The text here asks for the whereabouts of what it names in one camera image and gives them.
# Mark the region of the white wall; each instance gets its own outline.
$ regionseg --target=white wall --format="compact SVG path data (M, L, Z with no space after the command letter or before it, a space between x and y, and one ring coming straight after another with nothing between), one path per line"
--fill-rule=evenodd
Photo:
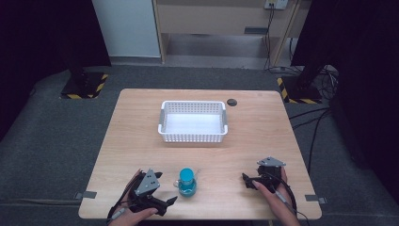
M92 0L112 57L161 57L152 0Z

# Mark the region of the wooden table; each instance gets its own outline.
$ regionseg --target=wooden table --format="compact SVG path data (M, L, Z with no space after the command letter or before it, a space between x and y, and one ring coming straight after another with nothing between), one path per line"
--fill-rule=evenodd
M226 105L229 133L221 143L166 143L157 132L164 101L222 101ZM178 196L163 217L150 219L272 219L275 218L260 192L248 189L244 172L256 177L257 161L273 156L287 164L288 184L298 211L310 219L320 218L311 180L297 146L279 93L254 90L125 89L120 93L87 191L81 218L106 218L111 206L138 169L161 171L161 186L153 193L166 201ZM197 193L182 197L173 182L179 171L200 170Z

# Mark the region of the black curtain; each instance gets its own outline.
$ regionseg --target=black curtain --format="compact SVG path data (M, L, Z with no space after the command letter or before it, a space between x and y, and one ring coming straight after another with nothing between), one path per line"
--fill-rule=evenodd
M348 151L399 203L398 11L397 1L313 1L293 65L307 67L319 56L319 64L337 68L330 105Z
M110 65L90 0L0 1L0 140L39 80Z

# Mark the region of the gray carpet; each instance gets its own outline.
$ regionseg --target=gray carpet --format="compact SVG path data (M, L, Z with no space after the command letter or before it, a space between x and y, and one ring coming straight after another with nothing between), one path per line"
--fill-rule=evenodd
M0 142L0 200L72 201L86 190L119 93L122 89L279 90L276 75L244 69L114 66L90 69L109 74L97 99L59 99L67 72L36 86L24 110ZM285 104L288 115L328 106ZM292 125L320 116L314 112ZM315 122L295 129L308 164ZM321 120L311 161L316 194L327 199L315 225L399 225L399 207L372 171L358 169L332 117ZM78 205L0 204L0 225L104 225L80 219ZM254 221L253 225L267 225Z

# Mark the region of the white plastic basket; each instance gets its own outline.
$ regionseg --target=white plastic basket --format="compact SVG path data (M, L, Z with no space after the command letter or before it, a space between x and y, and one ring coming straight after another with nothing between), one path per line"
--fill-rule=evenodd
M221 142L228 133L226 106L216 101L165 101L158 133L165 142Z

